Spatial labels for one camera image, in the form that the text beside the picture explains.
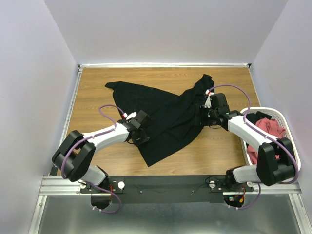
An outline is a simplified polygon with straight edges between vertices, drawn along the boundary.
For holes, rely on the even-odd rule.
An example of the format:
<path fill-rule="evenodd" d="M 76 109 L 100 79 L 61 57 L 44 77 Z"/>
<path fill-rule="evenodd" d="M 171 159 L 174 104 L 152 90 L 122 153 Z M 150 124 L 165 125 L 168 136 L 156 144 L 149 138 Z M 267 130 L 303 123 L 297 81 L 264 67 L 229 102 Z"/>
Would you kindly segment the black t shirt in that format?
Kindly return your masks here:
<path fill-rule="evenodd" d="M 210 75 L 204 74 L 193 88 L 176 95 L 157 88 L 123 81 L 108 82 L 115 104 L 124 112 L 144 111 L 151 117 L 145 129 L 150 138 L 138 149 L 147 166 L 152 166 L 190 144 L 202 131 L 195 125 L 195 107 L 206 101 L 205 91 L 214 86 Z"/>

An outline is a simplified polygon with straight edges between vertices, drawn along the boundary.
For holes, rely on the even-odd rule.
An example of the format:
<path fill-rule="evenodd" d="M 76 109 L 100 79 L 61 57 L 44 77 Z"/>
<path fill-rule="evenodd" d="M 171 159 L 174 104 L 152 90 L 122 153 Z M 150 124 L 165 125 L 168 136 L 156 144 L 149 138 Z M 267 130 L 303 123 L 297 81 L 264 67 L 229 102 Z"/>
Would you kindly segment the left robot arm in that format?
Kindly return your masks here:
<path fill-rule="evenodd" d="M 92 166 L 95 153 L 109 146 L 131 142 L 138 146 L 149 141 L 145 129 L 151 117 L 144 111 L 134 112 L 114 122 L 112 126 L 90 133 L 71 131 L 52 156 L 53 164 L 61 170 L 61 176 L 76 182 L 82 180 L 102 193 L 109 188 L 109 176 L 99 166 Z"/>

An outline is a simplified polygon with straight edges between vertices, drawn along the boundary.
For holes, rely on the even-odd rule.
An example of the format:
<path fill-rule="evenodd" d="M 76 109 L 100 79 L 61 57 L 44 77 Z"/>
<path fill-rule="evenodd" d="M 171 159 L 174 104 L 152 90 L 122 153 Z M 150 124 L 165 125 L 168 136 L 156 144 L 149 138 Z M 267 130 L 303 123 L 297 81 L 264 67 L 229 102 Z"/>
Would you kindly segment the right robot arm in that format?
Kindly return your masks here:
<path fill-rule="evenodd" d="M 295 148 L 290 139 L 276 137 L 250 123 L 245 115 L 231 111 L 223 93 L 207 91 L 206 102 L 195 107 L 196 125 L 217 125 L 231 132 L 257 150 L 257 163 L 229 169 L 224 185 L 235 191 L 245 182 L 272 186 L 277 183 L 293 183 L 299 175 Z"/>

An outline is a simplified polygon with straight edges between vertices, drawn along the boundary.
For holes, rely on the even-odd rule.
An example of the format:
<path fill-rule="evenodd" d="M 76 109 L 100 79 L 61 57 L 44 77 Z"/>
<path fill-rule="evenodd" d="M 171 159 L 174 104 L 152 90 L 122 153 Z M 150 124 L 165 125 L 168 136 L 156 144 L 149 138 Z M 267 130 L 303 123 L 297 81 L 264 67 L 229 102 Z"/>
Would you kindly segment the pink shirt in basket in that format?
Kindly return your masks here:
<path fill-rule="evenodd" d="M 255 125 L 264 132 L 269 133 L 277 138 L 282 138 L 286 132 L 286 129 L 280 127 L 277 120 L 275 119 L 271 120 L 268 118 L 263 118 L 258 120 Z M 258 153 L 252 146 L 248 145 L 247 154 L 251 160 L 251 163 L 257 164 Z"/>

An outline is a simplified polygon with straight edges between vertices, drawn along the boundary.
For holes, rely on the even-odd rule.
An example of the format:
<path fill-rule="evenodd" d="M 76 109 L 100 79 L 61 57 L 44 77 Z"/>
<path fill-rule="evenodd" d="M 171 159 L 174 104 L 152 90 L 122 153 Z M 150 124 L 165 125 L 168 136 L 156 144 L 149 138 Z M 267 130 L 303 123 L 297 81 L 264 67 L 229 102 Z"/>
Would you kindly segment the white laundry basket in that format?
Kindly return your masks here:
<path fill-rule="evenodd" d="M 298 155 L 298 152 L 297 152 L 297 148 L 295 146 L 295 143 L 294 143 L 291 131 L 289 129 L 289 126 L 288 126 L 288 124 L 286 122 L 285 117 L 278 110 L 273 109 L 273 108 L 269 108 L 269 107 L 251 107 L 249 111 L 248 111 L 248 108 L 244 108 L 244 109 L 241 110 L 241 113 L 242 114 L 245 114 L 245 113 L 248 114 L 248 113 L 255 113 L 257 111 L 260 111 L 260 112 L 263 112 L 263 113 L 266 113 L 266 114 L 272 116 L 271 120 L 273 120 L 273 119 L 277 120 L 279 126 L 286 129 L 286 132 L 285 132 L 283 137 L 289 139 L 292 142 L 292 148 L 293 148 L 292 155 L 294 156 L 294 158 L 296 160 L 296 163 L 297 163 L 297 166 L 298 166 L 298 170 L 300 171 L 300 169 L 301 169 L 301 161 L 300 161 L 300 158 L 299 158 L 299 155 Z M 275 137 L 275 136 L 273 136 L 273 135 L 271 135 L 269 133 L 266 133 L 266 132 L 264 132 L 264 134 L 265 135 L 270 135 L 271 138 L 277 138 L 277 137 Z"/>

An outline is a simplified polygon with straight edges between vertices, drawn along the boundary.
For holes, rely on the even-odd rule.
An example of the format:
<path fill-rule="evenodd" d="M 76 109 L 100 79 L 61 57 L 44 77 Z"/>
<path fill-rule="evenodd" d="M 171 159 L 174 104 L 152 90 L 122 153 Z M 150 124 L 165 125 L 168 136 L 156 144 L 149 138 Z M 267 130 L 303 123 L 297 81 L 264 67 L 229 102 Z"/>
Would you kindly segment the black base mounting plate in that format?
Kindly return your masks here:
<path fill-rule="evenodd" d="M 113 192 L 123 204 L 135 203 L 223 203 L 224 194 L 254 189 L 244 184 L 226 184 L 225 175 L 111 176 Z"/>

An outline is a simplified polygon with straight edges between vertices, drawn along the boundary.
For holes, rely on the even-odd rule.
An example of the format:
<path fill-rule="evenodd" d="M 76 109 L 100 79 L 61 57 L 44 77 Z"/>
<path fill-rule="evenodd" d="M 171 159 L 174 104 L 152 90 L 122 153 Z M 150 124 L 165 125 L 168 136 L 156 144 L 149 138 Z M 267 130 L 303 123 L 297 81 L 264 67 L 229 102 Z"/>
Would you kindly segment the aluminium back table rail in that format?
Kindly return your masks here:
<path fill-rule="evenodd" d="M 79 64 L 79 68 L 249 68 L 248 63 L 156 63 L 156 62 L 126 62 L 126 63 L 89 63 Z"/>

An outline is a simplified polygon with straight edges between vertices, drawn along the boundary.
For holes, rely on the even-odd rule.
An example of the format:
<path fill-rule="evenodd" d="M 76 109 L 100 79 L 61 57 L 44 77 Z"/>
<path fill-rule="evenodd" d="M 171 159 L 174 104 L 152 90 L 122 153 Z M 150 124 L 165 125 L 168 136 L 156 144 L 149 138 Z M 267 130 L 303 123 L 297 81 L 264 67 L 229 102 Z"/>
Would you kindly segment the aluminium front frame rail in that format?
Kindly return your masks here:
<path fill-rule="evenodd" d="M 94 211 L 91 200 L 108 201 L 90 187 L 60 176 L 42 179 L 29 232 L 32 234 L 309 234 L 298 184 L 248 184 L 244 210 L 223 203 L 113 201 L 112 214 Z"/>

